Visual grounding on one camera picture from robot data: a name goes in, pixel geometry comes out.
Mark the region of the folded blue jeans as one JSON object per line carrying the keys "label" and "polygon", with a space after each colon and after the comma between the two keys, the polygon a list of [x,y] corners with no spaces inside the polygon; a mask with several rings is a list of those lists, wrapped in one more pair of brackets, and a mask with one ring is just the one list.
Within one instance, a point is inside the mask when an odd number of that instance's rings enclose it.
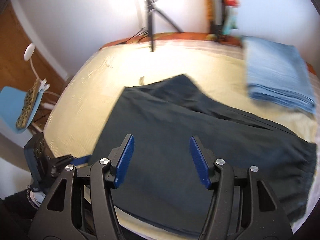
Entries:
{"label": "folded blue jeans", "polygon": [[308,67],[295,46],[253,36],[244,36],[242,46],[250,98],[316,113]]}

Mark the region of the blue chair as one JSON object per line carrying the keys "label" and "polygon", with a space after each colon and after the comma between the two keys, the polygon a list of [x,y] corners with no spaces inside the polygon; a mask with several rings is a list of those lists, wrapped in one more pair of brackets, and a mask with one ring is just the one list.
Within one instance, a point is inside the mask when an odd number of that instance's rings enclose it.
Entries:
{"label": "blue chair", "polygon": [[25,91],[21,91],[13,87],[5,86],[1,90],[1,119],[16,134],[24,132],[32,123],[33,118],[40,106],[43,97],[43,91],[40,91],[37,95],[35,105],[33,107],[33,110],[31,111],[26,128],[18,129],[16,127],[16,121],[21,114],[25,96]]}

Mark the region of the folded tripod with cloth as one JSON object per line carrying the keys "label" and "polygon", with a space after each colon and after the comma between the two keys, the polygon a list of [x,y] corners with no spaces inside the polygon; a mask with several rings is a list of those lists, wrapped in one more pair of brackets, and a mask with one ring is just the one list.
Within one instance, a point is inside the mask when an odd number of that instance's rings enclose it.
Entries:
{"label": "folded tripod with cloth", "polygon": [[239,0],[206,0],[209,35],[215,42],[226,41],[238,28]]}

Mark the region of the leopard print pouch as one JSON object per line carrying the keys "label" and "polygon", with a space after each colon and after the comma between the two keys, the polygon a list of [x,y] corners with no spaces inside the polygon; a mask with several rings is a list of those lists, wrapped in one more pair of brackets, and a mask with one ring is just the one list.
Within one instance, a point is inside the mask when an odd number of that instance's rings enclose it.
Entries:
{"label": "leopard print pouch", "polygon": [[27,91],[24,98],[23,108],[21,110],[20,116],[16,121],[17,129],[23,129],[27,127],[28,120],[30,118],[37,95],[39,93],[40,85],[41,81],[39,79],[36,79],[33,86]]}

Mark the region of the dark green pants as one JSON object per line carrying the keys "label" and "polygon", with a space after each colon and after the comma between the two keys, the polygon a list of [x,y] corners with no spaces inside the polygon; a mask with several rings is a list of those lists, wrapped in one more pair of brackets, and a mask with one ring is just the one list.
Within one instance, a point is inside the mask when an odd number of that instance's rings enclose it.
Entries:
{"label": "dark green pants", "polygon": [[234,169],[256,166],[291,223],[305,215],[317,147],[287,127],[224,105],[185,75],[121,91],[90,158],[93,164],[134,137],[116,207],[171,232],[198,236],[212,200],[210,159]]}

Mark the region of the yellow striped bed sheet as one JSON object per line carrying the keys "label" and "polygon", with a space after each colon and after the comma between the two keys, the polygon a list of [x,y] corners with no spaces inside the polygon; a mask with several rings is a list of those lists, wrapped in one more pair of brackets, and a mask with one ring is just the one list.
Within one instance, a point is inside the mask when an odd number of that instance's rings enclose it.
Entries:
{"label": "yellow striped bed sheet", "polygon": [[[319,82],[309,71],[315,100]],[[149,85],[185,75],[209,98],[281,124],[317,147],[316,170],[305,215],[291,223],[297,231],[319,200],[319,108],[311,114],[300,109],[254,100],[247,89],[247,68],[242,47],[203,41],[158,41],[117,45],[94,54],[67,85],[44,129],[55,156],[92,155],[112,109],[126,87]],[[161,229],[116,207],[120,224],[146,239],[196,239]]]}

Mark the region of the orange mattress edge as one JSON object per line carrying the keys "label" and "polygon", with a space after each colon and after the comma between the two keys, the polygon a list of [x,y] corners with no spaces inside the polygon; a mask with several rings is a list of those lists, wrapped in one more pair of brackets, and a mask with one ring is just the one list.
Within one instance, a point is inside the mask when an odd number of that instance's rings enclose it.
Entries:
{"label": "orange mattress edge", "polygon": [[[121,40],[116,40],[113,42],[109,42],[104,44],[99,50],[116,46],[119,44],[131,44],[131,43],[140,43],[140,42],[149,42],[149,37],[146,34],[140,34],[131,38],[124,38]],[[160,40],[195,40],[195,41],[215,41],[218,42],[217,37],[214,34],[207,33],[159,33],[154,35],[154,41]],[[228,46],[236,46],[242,47],[241,38],[222,35],[219,37],[220,44],[228,45]]]}

